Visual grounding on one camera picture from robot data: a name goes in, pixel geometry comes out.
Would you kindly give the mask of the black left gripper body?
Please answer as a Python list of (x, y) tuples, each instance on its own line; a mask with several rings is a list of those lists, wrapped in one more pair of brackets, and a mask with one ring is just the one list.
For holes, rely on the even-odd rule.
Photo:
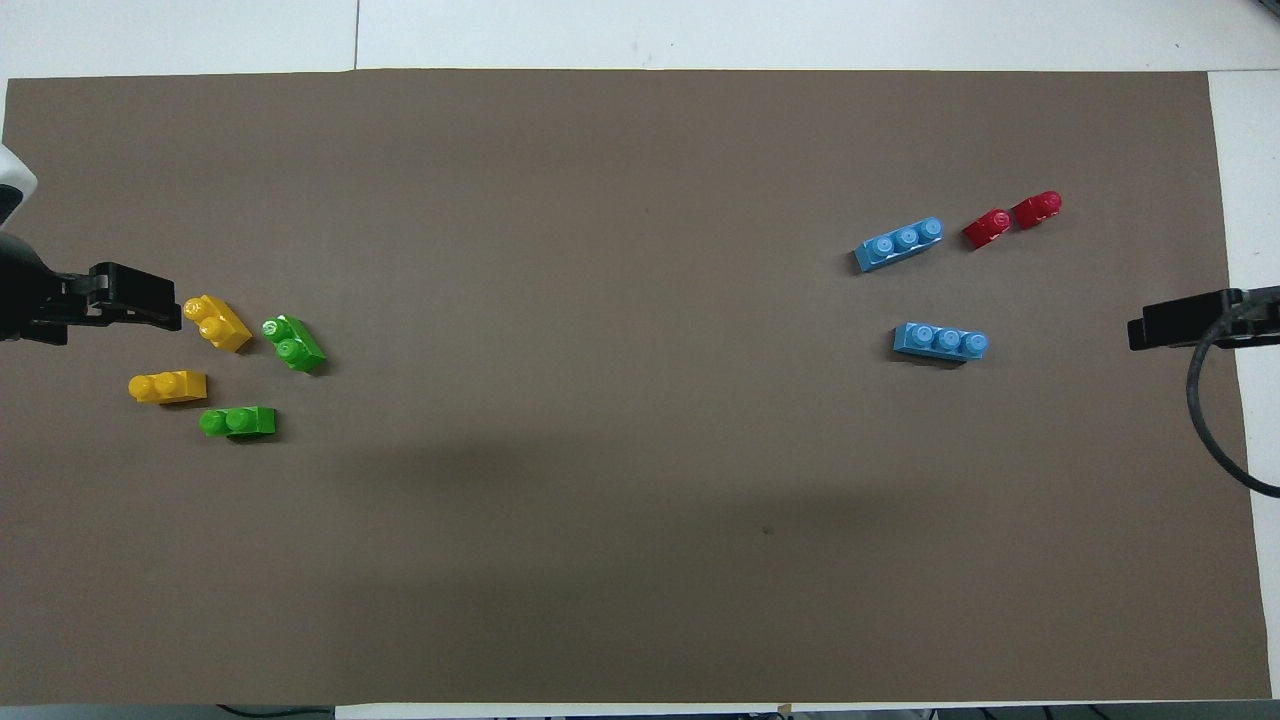
[(68, 343), (70, 325), (88, 325), (95, 274), (51, 270), (14, 234), (0, 234), (0, 341)]

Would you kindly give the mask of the green two-stud block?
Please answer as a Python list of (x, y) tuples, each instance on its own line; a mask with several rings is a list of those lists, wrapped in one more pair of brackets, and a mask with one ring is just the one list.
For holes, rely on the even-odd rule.
[(310, 373), (326, 361), (325, 352), (306, 324), (296, 316), (280, 314), (261, 324), (262, 337), (275, 348), (275, 355), (292, 370)]
[(206, 437), (256, 438), (276, 432), (276, 410), (266, 406), (239, 406), (205, 410), (198, 428)]

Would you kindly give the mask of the brown table mat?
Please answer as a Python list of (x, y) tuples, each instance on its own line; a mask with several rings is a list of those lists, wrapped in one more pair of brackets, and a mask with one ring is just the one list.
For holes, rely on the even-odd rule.
[(1126, 342), (1230, 283), (1202, 73), (27, 79), (3, 138), (50, 266), (326, 361), (0, 342), (0, 705), (1270, 692), (1251, 493)]

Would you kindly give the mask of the blue three-stud block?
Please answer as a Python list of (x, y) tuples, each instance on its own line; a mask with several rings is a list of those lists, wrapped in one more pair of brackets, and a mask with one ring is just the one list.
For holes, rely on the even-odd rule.
[(914, 357), (965, 364), (982, 360), (988, 348), (986, 333), (951, 325), (905, 322), (893, 331), (892, 350)]
[(852, 255), (860, 272), (876, 272), (932, 249), (943, 234), (943, 222), (928, 217), (864, 241), (852, 250)]

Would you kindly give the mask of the yellow two-stud block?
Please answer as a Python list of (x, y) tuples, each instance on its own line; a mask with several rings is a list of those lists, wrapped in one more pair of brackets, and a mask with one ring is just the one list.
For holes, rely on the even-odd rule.
[(214, 348), (234, 354), (252, 338), (250, 328), (225, 301), (215, 296), (205, 293), (188, 299), (182, 305), (182, 313)]
[(133, 375), (127, 389), (138, 404), (184, 404), (209, 396), (207, 377), (202, 372), (178, 370)]

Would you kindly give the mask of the red one-stud block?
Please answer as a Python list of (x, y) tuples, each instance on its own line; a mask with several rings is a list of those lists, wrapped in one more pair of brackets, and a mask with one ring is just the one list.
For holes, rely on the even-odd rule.
[(1012, 225), (1012, 215), (1002, 208), (992, 208), (963, 228), (963, 237), (973, 250), (983, 249), (1006, 233)]
[(1021, 229), (1030, 229), (1060, 214), (1061, 208), (1061, 193), (1048, 190), (1018, 202), (1011, 214)]

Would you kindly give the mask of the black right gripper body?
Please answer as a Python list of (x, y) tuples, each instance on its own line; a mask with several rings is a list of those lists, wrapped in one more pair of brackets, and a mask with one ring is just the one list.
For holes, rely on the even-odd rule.
[(1238, 310), (1239, 347), (1280, 346), (1280, 284), (1244, 290)]

